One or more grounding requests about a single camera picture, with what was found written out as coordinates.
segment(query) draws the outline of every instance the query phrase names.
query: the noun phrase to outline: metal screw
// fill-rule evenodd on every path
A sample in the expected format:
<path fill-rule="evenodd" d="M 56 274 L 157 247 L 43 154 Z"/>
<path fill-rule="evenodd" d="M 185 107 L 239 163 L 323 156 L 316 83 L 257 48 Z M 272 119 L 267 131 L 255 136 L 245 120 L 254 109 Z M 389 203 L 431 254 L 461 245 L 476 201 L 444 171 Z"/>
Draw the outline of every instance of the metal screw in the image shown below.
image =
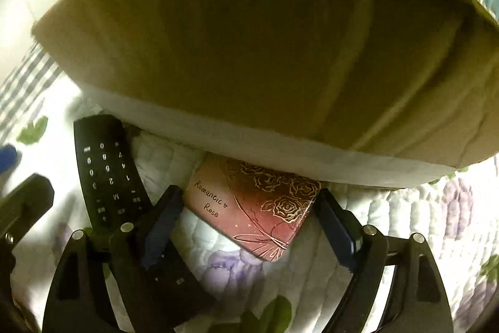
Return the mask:
<path fill-rule="evenodd" d="M 366 235 L 374 236 L 376 234 L 376 231 L 377 230 L 374 226 L 371 225 L 364 226 L 364 233 L 366 233 Z"/>
<path fill-rule="evenodd" d="M 425 237 L 421 233 L 414 233 L 412 238 L 418 243 L 423 243 L 425 241 Z"/>
<path fill-rule="evenodd" d="M 73 233 L 72 237 L 73 237 L 74 240 L 80 240 L 83 237 L 84 234 L 85 233 L 83 232 L 83 230 L 76 230 Z"/>
<path fill-rule="evenodd" d="M 120 227 L 120 230 L 123 233 L 131 232 L 133 230 L 133 223 L 130 223 L 130 222 L 123 223 L 123 225 L 121 225 L 121 227 Z"/>

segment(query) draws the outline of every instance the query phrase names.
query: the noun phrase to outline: bed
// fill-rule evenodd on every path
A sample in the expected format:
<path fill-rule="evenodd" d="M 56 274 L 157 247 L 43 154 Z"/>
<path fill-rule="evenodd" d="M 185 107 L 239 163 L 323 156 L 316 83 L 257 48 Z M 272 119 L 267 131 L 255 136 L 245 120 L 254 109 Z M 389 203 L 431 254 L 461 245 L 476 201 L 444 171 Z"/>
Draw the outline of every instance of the bed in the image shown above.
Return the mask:
<path fill-rule="evenodd" d="M 21 160 L 3 194 L 32 173 L 52 182 L 53 208 L 14 250 L 12 292 L 39 328 L 51 278 L 74 230 L 91 227 L 76 166 L 73 122 L 102 109 L 83 96 L 57 63 L 35 43 L 23 65 L 0 88 L 0 137 Z M 29 123 L 46 129 L 26 139 Z M 126 126 L 142 182 L 153 203 L 176 184 L 184 188 L 205 152 Z M 343 208 L 383 234 L 425 236 L 440 269 L 455 332 L 466 331 L 497 288 L 499 275 L 499 156 L 411 189 L 364 188 L 329 183 Z M 336 257 L 312 213 L 277 262 L 262 262 L 184 209 L 172 240 L 205 289 L 219 301 L 177 328 L 183 333 L 244 331 L 248 319 L 272 321 L 275 332 L 320 332 L 348 285 L 351 273 Z M 386 268 L 364 331 L 377 328 L 393 270 Z M 121 330 L 132 331 L 111 273 L 106 283 Z"/>

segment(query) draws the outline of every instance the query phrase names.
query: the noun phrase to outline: purple flower print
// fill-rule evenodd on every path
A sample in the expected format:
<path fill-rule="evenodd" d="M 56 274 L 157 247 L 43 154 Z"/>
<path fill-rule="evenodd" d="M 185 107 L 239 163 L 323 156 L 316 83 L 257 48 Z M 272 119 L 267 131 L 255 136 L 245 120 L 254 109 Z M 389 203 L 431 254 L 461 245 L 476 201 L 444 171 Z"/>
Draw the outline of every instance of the purple flower print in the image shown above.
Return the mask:
<path fill-rule="evenodd" d="M 496 287 L 496 281 L 485 279 L 473 291 L 466 292 L 456 312 L 454 326 L 468 330 L 491 300 Z"/>
<path fill-rule="evenodd" d="M 237 251 L 217 251 L 208 259 L 201 283 L 220 300 L 225 315 L 244 311 L 251 288 L 262 277 L 262 260 L 241 248 Z"/>
<path fill-rule="evenodd" d="M 451 179 L 443 189 L 442 216 L 446 220 L 445 237 L 460 240 L 470 225 L 473 212 L 473 192 L 462 178 Z"/>

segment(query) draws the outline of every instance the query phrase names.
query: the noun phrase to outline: rose pattern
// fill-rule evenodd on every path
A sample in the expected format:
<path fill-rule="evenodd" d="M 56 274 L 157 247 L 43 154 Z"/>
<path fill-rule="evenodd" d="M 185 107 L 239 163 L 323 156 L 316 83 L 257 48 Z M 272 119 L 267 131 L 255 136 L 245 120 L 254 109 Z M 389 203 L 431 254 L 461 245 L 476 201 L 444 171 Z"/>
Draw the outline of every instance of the rose pattern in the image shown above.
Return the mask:
<path fill-rule="evenodd" d="M 314 199 L 319 193 L 320 182 L 305 177 L 293 178 L 289 190 L 294 198 L 298 195 Z"/>
<path fill-rule="evenodd" d="M 266 172 L 254 177 L 254 184 L 258 189 L 272 192 L 281 184 L 280 176 L 276 173 Z"/>
<path fill-rule="evenodd" d="M 281 191 L 283 195 L 280 198 L 265 201 L 260 207 L 263 212 L 272 212 L 274 216 L 287 223 L 295 222 L 301 216 L 305 216 L 321 188 L 319 181 L 245 162 L 240 162 L 240 170 L 243 174 L 252 176 L 254 185 L 262 191 L 274 192 L 278 187 L 282 190 L 287 186 Z"/>
<path fill-rule="evenodd" d="M 241 172 L 245 175 L 263 174 L 266 171 L 268 170 L 265 167 L 241 161 Z"/>
<path fill-rule="evenodd" d="M 282 196 L 275 201 L 266 201 L 261 206 L 263 212 L 272 211 L 274 216 L 287 223 L 295 222 L 304 214 L 303 201 L 294 197 Z"/>

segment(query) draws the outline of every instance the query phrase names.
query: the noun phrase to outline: blue object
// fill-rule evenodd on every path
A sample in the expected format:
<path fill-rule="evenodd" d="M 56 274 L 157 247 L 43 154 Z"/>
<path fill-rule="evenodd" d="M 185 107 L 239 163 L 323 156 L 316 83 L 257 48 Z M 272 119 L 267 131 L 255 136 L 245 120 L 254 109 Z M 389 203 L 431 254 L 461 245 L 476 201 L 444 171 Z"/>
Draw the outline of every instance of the blue object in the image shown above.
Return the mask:
<path fill-rule="evenodd" d="M 350 272 L 355 272 L 357 269 L 357 261 L 354 256 L 355 242 L 338 219 L 338 216 L 336 216 L 330 202 L 326 200 L 323 193 L 317 196 L 314 211 L 340 265 L 348 268 Z"/>
<path fill-rule="evenodd" d="M 0 174 L 7 172 L 17 162 L 17 151 L 14 146 L 7 144 L 0 147 Z"/>
<path fill-rule="evenodd" d="M 163 196 L 161 196 L 160 201 L 167 199 L 168 203 L 144 241 L 145 252 L 144 256 L 140 259 L 140 265 L 146 270 L 158 262 L 161 253 L 163 253 L 170 240 L 170 233 L 175 226 L 175 222 L 184 208 L 182 190 L 177 186 L 175 186 L 175 190 L 171 188 L 170 186 Z"/>

